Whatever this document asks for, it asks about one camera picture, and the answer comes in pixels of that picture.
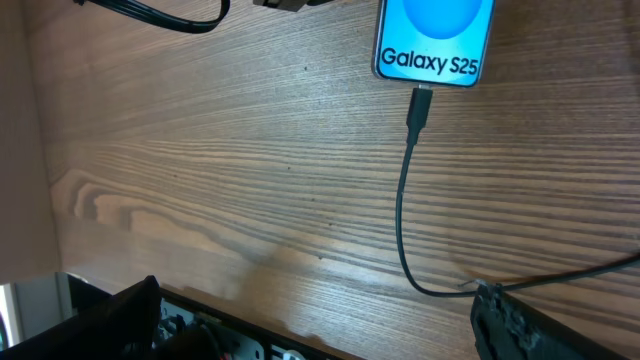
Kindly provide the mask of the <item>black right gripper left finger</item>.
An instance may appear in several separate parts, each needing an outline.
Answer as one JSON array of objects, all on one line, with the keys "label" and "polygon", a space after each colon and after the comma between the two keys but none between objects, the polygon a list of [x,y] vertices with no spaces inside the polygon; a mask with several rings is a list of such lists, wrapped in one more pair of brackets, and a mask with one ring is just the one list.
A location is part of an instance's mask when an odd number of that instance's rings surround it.
[{"label": "black right gripper left finger", "polygon": [[1,352],[1,360],[144,359],[152,352],[161,294],[148,276],[76,316]]}]

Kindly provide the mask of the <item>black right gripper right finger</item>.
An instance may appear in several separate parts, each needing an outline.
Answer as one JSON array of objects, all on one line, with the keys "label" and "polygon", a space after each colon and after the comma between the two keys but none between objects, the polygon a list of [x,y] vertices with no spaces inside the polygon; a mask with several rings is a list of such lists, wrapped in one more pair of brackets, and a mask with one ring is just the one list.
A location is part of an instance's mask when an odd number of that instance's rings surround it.
[{"label": "black right gripper right finger", "polygon": [[481,360],[626,360],[500,286],[478,287],[470,321]]}]

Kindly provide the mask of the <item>Galaxy S25 smartphone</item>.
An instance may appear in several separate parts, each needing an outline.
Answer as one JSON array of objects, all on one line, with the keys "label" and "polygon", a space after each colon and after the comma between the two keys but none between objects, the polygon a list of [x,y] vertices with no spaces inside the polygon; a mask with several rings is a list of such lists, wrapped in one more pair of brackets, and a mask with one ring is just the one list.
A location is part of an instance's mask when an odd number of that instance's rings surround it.
[{"label": "Galaxy S25 smartphone", "polygon": [[475,86],[495,7],[495,0],[381,0],[373,73],[386,80]]}]

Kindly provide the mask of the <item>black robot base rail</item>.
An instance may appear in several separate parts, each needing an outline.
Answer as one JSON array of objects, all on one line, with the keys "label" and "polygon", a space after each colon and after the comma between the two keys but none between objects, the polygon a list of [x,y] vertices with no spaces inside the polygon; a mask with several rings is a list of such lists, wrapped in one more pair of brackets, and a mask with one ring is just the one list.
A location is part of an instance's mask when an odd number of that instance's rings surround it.
[{"label": "black robot base rail", "polygon": [[159,347],[196,326],[212,332],[223,359],[331,360],[337,356],[253,325],[167,289],[160,290],[159,324],[152,345]]}]

